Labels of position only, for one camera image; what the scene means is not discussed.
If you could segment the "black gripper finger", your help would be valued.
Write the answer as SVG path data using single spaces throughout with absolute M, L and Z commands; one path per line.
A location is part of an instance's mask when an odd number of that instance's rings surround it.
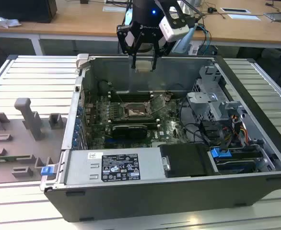
M 153 45 L 152 70 L 155 70 L 158 58 L 169 55 L 172 42 L 167 42 L 162 33 L 153 33 L 151 43 Z
M 129 45 L 126 41 L 127 36 L 130 34 L 133 35 L 132 44 Z M 140 24 L 139 23 L 130 23 L 130 25 L 118 25 L 117 26 L 117 37 L 121 47 L 121 50 L 124 54 L 128 54 L 132 57 L 131 68 L 136 68 L 136 56 L 137 52 L 141 46 L 141 35 L 140 35 Z

